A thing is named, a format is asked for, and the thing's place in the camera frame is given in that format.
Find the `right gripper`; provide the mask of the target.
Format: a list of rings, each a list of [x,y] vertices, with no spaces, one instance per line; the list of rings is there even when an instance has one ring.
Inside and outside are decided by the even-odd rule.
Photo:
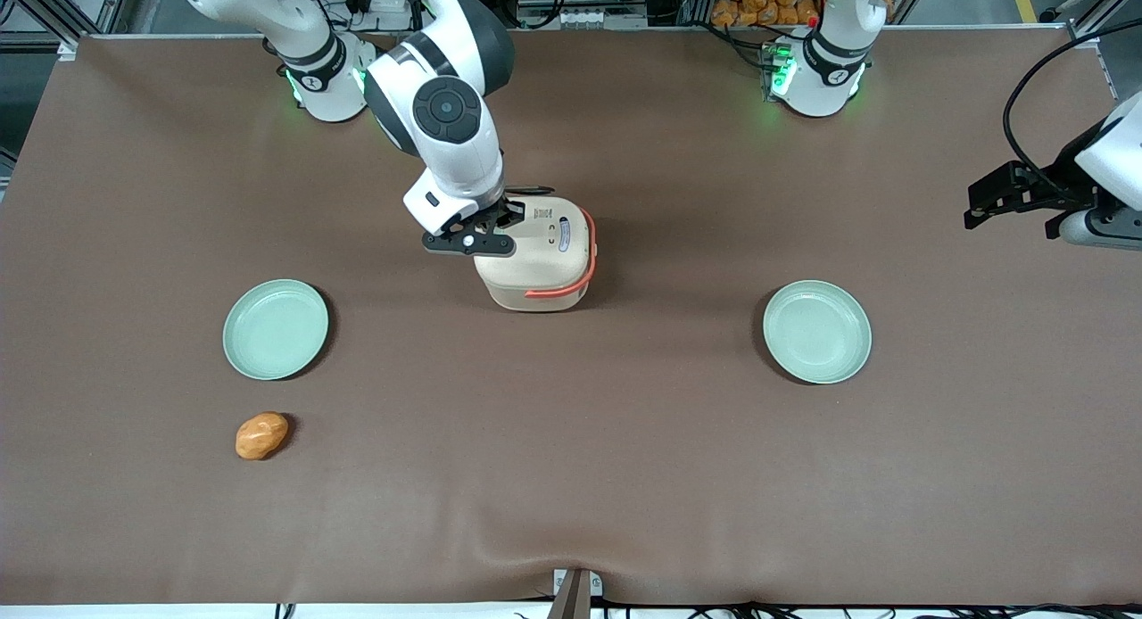
[[[428,235],[450,230],[451,238],[482,238],[526,220],[525,202],[501,196],[502,171],[477,183],[449,186],[425,169],[404,193],[403,204]]]

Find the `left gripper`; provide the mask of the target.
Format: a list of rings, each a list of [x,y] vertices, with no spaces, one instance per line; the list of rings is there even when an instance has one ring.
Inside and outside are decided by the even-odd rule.
[[[964,227],[975,230],[1000,214],[1089,208],[1094,188],[1141,210],[1141,95],[1121,101],[1101,122],[1069,140],[1051,164],[1051,180],[1027,164],[1008,162],[968,187]]]

